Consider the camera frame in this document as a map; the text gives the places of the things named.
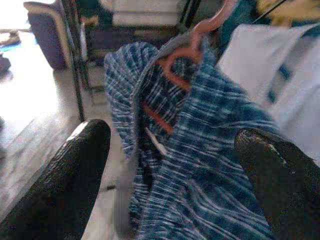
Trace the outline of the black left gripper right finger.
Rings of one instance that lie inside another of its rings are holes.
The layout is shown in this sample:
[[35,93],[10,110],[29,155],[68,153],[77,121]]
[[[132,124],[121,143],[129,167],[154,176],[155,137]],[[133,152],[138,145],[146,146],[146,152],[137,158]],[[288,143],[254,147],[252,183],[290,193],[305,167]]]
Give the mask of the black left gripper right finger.
[[320,168],[291,141],[256,128],[234,139],[240,165],[277,240],[320,238]]

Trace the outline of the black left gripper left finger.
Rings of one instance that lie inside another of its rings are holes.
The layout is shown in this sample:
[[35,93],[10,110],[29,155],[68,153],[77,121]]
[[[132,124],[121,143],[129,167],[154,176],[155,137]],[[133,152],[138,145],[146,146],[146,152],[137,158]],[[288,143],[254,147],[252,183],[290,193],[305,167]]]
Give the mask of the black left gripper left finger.
[[104,120],[82,122],[2,217],[1,239],[81,239],[98,196],[110,142],[111,129]]

